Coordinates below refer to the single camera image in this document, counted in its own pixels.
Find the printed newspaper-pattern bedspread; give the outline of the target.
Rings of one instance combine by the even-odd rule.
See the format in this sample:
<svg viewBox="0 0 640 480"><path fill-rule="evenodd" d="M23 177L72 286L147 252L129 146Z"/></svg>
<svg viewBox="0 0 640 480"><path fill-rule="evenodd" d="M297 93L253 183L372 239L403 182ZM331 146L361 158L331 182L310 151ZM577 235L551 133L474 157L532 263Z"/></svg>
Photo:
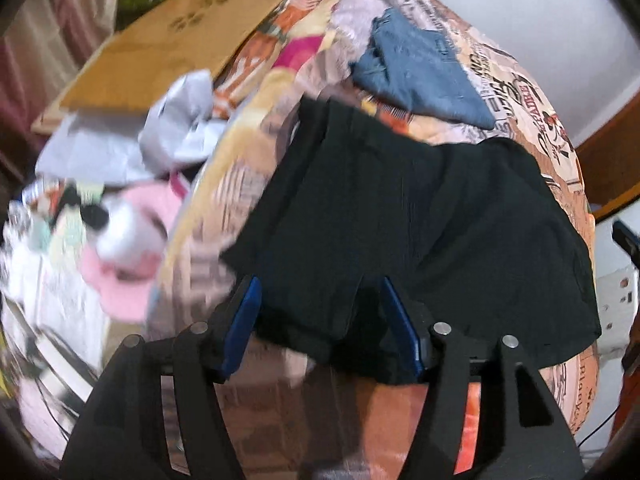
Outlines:
<svg viewBox="0 0 640 480"><path fill-rule="evenodd" d="M229 128L196 180L172 230L145 318L164 339L205 320L233 274L220 253L239 234L291 141L299 99L338 96L396 132L431 144L478 143L482 129L384 104L356 89L349 63L372 20L394 6L450 46L496 118L495 134L532 154L587 245L594 220L577 154L550 101L520 63L439 0L286 0L265 32L250 36L216 93ZM393 479L418 422L425 389L349 378L302 354L252 340L238 374L217 390L252 479Z"/></svg>

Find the pink white plush toy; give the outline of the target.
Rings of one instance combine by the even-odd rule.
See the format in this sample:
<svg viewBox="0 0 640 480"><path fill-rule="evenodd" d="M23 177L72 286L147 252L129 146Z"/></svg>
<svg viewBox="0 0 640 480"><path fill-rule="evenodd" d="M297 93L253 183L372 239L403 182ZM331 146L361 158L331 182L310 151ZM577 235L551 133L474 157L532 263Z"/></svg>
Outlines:
<svg viewBox="0 0 640 480"><path fill-rule="evenodd" d="M132 186L80 207L87 232L79 272L114 320L144 321L182 197L166 181Z"/></svg>

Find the white power strip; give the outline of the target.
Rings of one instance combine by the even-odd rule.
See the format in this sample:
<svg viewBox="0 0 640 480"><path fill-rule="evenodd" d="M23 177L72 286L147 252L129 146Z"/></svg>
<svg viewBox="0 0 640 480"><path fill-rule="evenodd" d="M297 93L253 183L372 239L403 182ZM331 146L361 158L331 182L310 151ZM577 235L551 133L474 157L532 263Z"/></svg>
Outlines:
<svg viewBox="0 0 640 480"><path fill-rule="evenodd" d="M638 312L639 272L634 266L597 279L596 292L602 334L597 341L599 358L621 358L630 341Z"/></svg>

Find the black pants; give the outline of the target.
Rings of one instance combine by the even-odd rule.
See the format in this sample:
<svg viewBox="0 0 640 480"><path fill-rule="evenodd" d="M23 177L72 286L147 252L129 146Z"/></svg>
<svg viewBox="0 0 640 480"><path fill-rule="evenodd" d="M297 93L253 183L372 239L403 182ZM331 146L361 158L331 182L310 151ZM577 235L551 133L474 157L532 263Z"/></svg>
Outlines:
<svg viewBox="0 0 640 480"><path fill-rule="evenodd" d="M428 145L335 100L302 99L293 141L221 260L262 283L258 337L389 385L416 379L382 305L533 363L601 335L588 248L520 144Z"/></svg>

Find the striped pink curtain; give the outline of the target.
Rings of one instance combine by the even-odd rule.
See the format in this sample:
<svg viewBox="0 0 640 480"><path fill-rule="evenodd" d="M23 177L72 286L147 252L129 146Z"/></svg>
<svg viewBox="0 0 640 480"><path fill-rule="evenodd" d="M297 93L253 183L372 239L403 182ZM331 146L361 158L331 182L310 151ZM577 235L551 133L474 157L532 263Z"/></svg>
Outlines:
<svg viewBox="0 0 640 480"><path fill-rule="evenodd" d="M1 34L1 162L32 163L32 123L114 32L117 0L18 0Z"/></svg>

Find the grey white cloth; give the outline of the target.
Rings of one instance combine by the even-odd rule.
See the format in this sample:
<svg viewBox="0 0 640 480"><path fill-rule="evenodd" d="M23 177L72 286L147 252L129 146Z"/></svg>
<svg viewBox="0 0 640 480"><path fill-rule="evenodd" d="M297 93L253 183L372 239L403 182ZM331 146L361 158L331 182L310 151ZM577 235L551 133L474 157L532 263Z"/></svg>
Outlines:
<svg viewBox="0 0 640 480"><path fill-rule="evenodd" d="M35 174L124 186L205 162L227 122L213 116L209 70L179 77L146 113L65 116L37 159Z"/></svg>

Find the folded blue jeans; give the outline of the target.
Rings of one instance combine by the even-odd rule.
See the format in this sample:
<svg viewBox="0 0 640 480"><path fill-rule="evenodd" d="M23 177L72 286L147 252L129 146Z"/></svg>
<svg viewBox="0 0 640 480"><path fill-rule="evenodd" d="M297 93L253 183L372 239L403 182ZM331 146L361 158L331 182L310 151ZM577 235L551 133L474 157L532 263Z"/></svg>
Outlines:
<svg viewBox="0 0 640 480"><path fill-rule="evenodd" d="M372 21L352 81L407 112L491 130L496 120L443 34L414 26L389 8Z"/></svg>

